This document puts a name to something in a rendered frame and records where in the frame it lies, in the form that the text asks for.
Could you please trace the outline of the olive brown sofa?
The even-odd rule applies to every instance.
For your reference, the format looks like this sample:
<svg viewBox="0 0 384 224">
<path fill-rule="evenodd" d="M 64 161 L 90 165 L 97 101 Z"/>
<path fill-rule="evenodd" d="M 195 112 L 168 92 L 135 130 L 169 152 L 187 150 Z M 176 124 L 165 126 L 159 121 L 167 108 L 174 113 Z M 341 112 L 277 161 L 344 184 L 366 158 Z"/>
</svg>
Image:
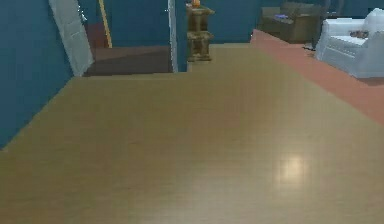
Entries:
<svg viewBox="0 0 384 224">
<path fill-rule="evenodd" d="M 285 42 L 311 42 L 319 25 L 322 7 L 301 2 L 283 2 L 279 7 L 262 7 L 257 29 Z M 288 19 L 276 18 L 285 14 Z"/>
</svg>

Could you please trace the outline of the white room door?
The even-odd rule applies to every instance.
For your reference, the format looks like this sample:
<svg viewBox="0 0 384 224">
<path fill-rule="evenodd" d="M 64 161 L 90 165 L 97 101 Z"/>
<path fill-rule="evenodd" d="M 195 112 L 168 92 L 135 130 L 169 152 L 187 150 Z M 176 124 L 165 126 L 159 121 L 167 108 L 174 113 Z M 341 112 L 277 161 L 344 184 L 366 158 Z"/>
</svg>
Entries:
<svg viewBox="0 0 384 224">
<path fill-rule="evenodd" d="M 83 76 L 93 64 L 78 0 L 48 0 L 58 27 L 68 61 L 75 76 Z"/>
</svg>

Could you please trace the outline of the brown wooden shelf stand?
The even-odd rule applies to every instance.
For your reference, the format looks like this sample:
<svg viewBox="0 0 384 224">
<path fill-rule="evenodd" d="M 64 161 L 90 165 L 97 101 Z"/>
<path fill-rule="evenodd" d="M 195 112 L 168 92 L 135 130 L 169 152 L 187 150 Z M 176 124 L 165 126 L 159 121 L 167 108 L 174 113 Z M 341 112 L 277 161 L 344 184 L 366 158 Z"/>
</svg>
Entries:
<svg viewBox="0 0 384 224">
<path fill-rule="evenodd" d="M 186 13 L 188 61 L 211 61 L 209 42 L 213 38 L 213 34 L 208 31 L 208 17 L 214 14 L 214 11 L 202 5 L 194 7 L 188 3 Z"/>
</svg>

